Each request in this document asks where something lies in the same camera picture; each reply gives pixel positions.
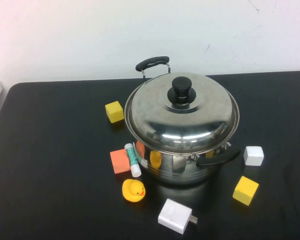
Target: yellow cube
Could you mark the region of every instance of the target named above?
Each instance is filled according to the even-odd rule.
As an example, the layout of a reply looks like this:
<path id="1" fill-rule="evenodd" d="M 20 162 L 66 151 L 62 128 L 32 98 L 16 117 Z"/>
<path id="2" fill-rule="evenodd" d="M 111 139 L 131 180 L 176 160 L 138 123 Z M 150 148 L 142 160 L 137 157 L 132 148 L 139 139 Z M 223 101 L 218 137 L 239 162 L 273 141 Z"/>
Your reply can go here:
<path id="1" fill-rule="evenodd" d="M 105 105 L 105 111 L 112 124 L 125 118 L 124 110 L 118 101 Z"/>
<path id="2" fill-rule="evenodd" d="M 249 206 L 252 198 L 254 197 L 259 183 L 242 176 L 236 185 L 232 197 L 243 204 Z"/>

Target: glue stick cap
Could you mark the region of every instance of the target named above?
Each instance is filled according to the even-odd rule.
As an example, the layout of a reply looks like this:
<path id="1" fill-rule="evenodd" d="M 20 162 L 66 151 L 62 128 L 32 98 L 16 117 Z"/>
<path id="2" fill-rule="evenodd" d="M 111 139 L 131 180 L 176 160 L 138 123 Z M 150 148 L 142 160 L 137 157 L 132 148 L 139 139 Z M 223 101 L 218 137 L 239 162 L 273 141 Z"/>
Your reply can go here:
<path id="1" fill-rule="evenodd" d="M 131 143 L 127 143 L 126 145 L 124 145 L 124 149 L 127 150 L 127 149 L 131 149 L 133 148 L 134 146 L 131 144 Z"/>
<path id="2" fill-rule="evenodd" d="M 132 177 L 137 178 L 141 176 L 141 169 L 139 164 L 133 164 L 130 166 Z"/>

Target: rubber duck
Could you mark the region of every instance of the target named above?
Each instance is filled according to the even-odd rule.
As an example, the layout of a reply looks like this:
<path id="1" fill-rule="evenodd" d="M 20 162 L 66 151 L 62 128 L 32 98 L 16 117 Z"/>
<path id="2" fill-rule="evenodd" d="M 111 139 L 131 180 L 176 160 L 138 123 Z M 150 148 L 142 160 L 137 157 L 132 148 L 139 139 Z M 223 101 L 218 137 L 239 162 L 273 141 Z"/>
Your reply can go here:
<path id="1" fill-rule="evenodd" d="M 146 195 L 146 189 L 141 181 L 127 179 L 122 184 L 123 197 L 133 203 L 139 202 Z"/>

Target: lid knob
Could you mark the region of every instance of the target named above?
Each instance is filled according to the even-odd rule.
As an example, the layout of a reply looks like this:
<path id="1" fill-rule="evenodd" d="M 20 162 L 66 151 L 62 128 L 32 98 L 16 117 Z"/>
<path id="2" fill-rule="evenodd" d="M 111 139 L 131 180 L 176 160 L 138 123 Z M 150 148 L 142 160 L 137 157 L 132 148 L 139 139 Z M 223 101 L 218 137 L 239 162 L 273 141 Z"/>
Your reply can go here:
<path id="1" fill-rule="evenodd" d="M 172 104 L 189 104 L 196 98 L 196 92 L 191 88 L 192 82 L 185 76 L 178 76 L 172 81 L 168 91 L 168 99 Z"/>

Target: metal pot body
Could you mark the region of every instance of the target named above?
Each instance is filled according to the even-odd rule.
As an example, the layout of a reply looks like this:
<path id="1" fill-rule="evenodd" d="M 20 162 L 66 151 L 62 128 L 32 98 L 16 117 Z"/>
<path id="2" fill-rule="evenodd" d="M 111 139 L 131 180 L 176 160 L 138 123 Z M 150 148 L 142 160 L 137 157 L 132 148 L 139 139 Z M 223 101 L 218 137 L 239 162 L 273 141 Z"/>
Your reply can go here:
<path id="1" fill-rule="evenodd" d="M 230 146 L 227 142 L 205 153 L 179 155 L 156 151 L 137 139 L 133 145 L 135 155 L 145 172 L 161 182 L 179 186 L 196 184 L 215 174 L 221 165 L 200 167 L 196 164 L 198 158 L 213 158 L 227 151 Z"/>

